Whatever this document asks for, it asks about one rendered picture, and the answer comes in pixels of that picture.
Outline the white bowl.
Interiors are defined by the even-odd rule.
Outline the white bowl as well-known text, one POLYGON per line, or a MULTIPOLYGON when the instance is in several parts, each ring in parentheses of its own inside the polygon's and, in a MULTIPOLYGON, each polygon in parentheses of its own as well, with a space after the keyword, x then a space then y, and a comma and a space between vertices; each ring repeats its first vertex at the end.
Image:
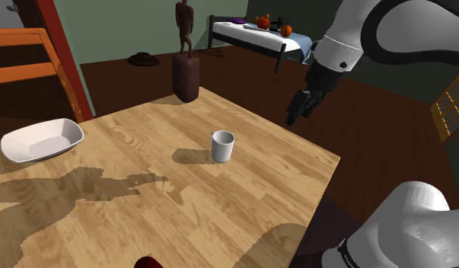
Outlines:
POLYGON ((2 136, 0 149, 15 163, 41 161, 60 155, 84 140, 82 128, 61 118, 25 126, 2 136))

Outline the red door frame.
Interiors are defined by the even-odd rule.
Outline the red door frame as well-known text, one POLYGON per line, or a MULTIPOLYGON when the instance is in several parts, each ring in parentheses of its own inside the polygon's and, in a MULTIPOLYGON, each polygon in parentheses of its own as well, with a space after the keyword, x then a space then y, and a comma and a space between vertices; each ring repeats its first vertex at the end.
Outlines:
POLYGON ((84 121, 91 120, 94 118, 91 112, 90 102, 84 92, 83 84, 78 74, 75 61, 72 56, 72 52, 69 47, 69 42, 66 39, 65 31, 59 14, 56 10, 56 6, 53 0, 35 0, 43 21, 46 25, 46 29, 49 32, 50 39, 56 49, 57 56, 62 64, 64 73, 66 74, 70 85, 77 98, 77 103, 80 107, 81 115, 84 121))

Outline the dark brown hat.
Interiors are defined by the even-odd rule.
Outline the dark brown hat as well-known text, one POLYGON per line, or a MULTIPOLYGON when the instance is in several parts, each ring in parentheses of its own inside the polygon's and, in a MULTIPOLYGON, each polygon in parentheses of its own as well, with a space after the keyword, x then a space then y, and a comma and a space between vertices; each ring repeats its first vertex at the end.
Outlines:
POLYGON ((128 58, 128 63, 136 66, 155 66, 160 63, 156 56, 146 52, 138 52, 128 58))

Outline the light wooden table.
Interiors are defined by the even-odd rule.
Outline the light wooden table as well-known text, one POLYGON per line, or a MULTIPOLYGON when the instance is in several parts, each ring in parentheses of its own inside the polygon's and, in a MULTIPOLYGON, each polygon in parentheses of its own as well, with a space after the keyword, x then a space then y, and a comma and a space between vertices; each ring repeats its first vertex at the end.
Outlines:
POLYGON ((339 157, 206 89, 78 124, 41 161, 0 149, 0 268, 288 268, 339 157), (231 157, 211 133, 231 132, 231 157))

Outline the black frame bed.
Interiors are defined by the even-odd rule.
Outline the black frame bed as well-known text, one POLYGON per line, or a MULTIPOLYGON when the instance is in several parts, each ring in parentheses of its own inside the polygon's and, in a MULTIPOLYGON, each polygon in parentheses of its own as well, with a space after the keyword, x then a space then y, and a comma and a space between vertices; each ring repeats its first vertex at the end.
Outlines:
POLYGON ((281 62, 290 59, 305 64, 311 55, 310 37, 292 33, 282 37, 280 33, 258 28, 255 24, 235 24, 235 17, 209 16, 208 48, 212 41, 219 40, 277 60, 274 72, 281 62))

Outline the yellow lattice rack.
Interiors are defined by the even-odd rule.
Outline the yellow lattice rack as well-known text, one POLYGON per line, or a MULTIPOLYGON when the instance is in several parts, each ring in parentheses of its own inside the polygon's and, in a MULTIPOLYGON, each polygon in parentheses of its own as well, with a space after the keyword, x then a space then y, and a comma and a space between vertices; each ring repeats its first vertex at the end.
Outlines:
POLYGON ((432 118, 441 143, 459 132, 459 75, 432 104, 432 118))

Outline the dark red round object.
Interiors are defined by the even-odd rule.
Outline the dark red round object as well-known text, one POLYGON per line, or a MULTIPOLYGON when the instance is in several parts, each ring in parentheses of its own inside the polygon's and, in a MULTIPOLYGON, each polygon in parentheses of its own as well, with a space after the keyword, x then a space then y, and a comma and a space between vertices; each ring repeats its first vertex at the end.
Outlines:
POLYGON ((135 262, 133 268, 163 268, 163 266, 153 257, 144 256, 135 262))

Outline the white mug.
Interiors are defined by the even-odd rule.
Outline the white mug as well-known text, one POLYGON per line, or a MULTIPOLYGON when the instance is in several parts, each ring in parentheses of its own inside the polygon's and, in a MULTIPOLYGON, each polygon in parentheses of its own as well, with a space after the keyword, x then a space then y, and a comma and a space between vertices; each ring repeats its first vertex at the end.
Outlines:
POLYGON ((235 137, 226 130, 211 133, 211 155, 217 162, 226 162, 230 159, 234 147, 235 137))

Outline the brown human figure statue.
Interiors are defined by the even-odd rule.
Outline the brown human figure statue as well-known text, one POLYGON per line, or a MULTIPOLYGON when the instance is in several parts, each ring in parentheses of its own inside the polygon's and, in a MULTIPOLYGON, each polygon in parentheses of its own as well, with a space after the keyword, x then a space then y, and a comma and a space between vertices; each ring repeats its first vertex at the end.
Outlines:
POLYGON ((172 58, 172 88, 176 96, 189 103, 199 96, 199 58, 192 56, 194 10, 181 0, 175 5, 175 17, 179 29, 180 52, 172 58))

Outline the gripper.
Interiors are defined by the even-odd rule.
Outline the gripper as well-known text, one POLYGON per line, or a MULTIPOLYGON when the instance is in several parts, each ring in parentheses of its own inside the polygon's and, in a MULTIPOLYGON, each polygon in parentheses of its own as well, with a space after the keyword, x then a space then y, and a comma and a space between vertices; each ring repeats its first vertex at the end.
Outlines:
POLYGON ((343 72, 333 71, 317 60, 314 60, 305 76, 308 91, 298 90, 287 107, 288 115, 285 123, 292 126, 297 118, 302 115, 308 118, 312 111, 321 104, 326 93, 332 92, 343 77, 343 72))

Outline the orange wooden shelf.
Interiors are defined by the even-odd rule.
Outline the orange wooden shelf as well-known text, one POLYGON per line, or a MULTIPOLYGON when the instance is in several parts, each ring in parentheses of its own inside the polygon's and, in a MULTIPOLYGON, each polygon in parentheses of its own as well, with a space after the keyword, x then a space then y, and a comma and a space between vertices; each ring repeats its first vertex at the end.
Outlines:
POLYGON ((78 123, 84 122, 80 104, 44 28, 0 29, 0 47, 43 45, 49 62, 0 68, 0 84, 57 75, 78 123))

